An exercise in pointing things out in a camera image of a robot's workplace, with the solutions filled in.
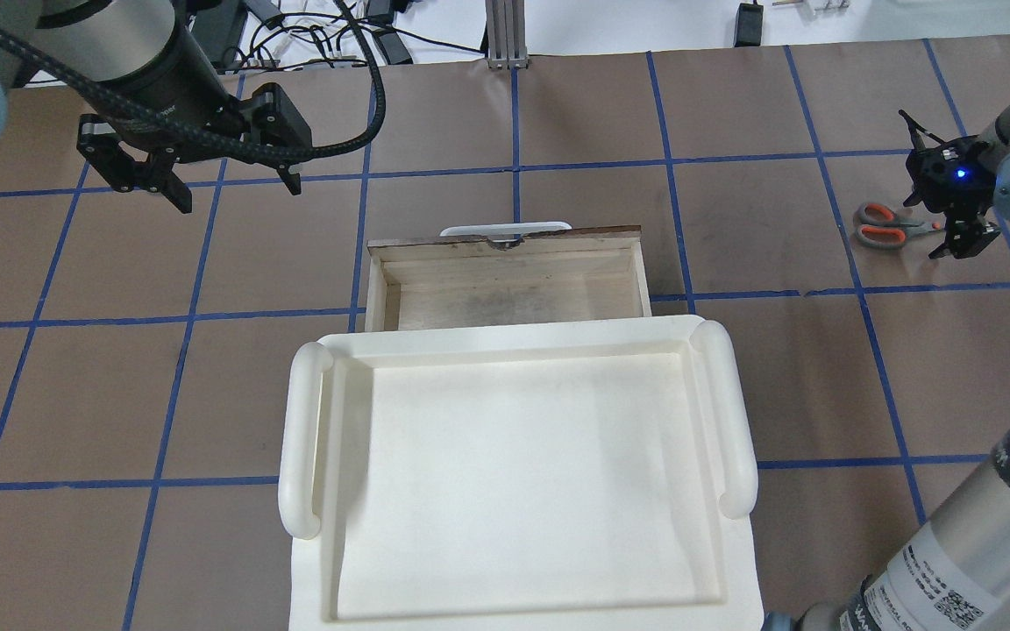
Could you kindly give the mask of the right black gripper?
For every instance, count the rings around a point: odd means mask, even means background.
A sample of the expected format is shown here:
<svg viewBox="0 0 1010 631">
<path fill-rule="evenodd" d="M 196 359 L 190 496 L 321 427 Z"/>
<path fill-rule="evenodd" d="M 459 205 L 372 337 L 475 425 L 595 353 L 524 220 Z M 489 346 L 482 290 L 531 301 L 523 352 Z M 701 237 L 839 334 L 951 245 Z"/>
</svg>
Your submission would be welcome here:
<svg viewBox="0 0 1010 631">
<path fill-rule="evenodd" d="M 912 208 L 920 204 L 926 211 L 946 216 L 943 241 L 928 258 L 978 256 L 1002 235 L 1001 228 L 983 216 L 992 204 L 997 180 L 982 163 L 992 144 L 977 136 L 943 140 L 923 128 L 909 112 L 899 109 L 898 116 L 911 143 L 903 163 L 910 192 L 902 205 Z"/>
</svg>

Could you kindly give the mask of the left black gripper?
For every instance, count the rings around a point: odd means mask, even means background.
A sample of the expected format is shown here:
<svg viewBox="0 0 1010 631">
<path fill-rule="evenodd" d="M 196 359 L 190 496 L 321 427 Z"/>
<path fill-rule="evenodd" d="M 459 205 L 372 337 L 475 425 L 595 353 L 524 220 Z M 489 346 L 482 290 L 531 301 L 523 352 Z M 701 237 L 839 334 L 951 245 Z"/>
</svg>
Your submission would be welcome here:
<svg viewBox="0 0 1010 631">
<path fill-rule="evenodd" d="M 94 111 L 79 119 L 76 148 L 112 190 L 145 190 L 191 213 L 192 192 L 177 165 L 232 159 L 272 168 L 290 195 L 302 194 L 312 130 L 280 84 L 261 85 L 247 99 L 219 83 L 139 94 L 145 101 L 101 83 L 81 92 Z"/>
</svg>

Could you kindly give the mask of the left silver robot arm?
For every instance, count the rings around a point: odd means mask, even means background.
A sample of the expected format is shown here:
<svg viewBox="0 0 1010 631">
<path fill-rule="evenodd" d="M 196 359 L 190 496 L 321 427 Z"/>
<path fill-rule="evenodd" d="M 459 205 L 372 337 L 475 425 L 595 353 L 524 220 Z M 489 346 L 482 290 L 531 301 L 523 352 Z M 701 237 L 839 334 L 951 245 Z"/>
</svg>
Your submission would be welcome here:
<svg viewBox="0 0 1010 631">
<path fill-rule="evenodd" d="M 185 16 L 173 1 L 0 1 L 0 31 L 169 121 L 260 146 L 304 148 L 311 128 L 276 84 L 240 100 L 222 87 Z M 0 133 L 5 92 L 27 60 L 0 47 Z M 76 125 L 75 146 L 113 191 L 165 197 L 193 209 L 177 164 L 221 159 L 224 149 L 181 138 L 144 118 L 88 97 L 92 112 Z"/>
</svg>

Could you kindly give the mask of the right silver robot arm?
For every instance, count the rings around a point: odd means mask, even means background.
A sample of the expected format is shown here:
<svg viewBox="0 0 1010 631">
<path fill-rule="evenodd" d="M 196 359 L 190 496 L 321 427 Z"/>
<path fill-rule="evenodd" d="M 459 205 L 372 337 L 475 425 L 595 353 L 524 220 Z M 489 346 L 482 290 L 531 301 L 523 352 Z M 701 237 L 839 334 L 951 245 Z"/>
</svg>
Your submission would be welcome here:
<svg viewBox="0 0 1010 631">
<path fill-rule="evenodd" d="M 969 259 L 1010 223 L 1010 103 L 975 135 L 942 139 L 909 115 L 907 207 L 942 216 L 931 259 Z M 993 212 L 997 220 L 987 218 Z M 981 462 L 842 602 L 765 630 L 1010 630 L 1010 427 Z"/>
</svg>

